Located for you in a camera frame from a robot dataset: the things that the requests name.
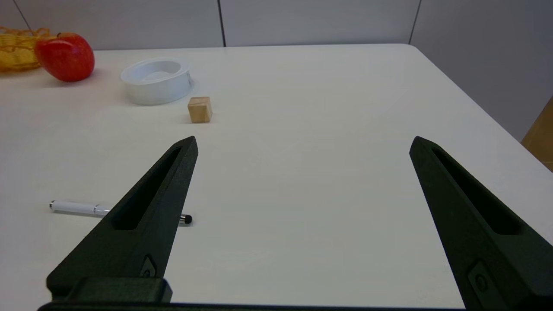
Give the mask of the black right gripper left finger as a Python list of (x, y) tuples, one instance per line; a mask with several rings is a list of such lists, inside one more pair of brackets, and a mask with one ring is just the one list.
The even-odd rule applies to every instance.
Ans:
[(47, 276), (54, 301), (169, 301), (164, 279), (199, 150), (173, 144)]

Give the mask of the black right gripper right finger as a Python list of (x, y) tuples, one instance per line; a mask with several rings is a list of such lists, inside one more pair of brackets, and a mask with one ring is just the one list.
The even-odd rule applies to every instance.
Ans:
[(550, 311), (552, 245), (438, 144), (410, 158), (465, 309)]

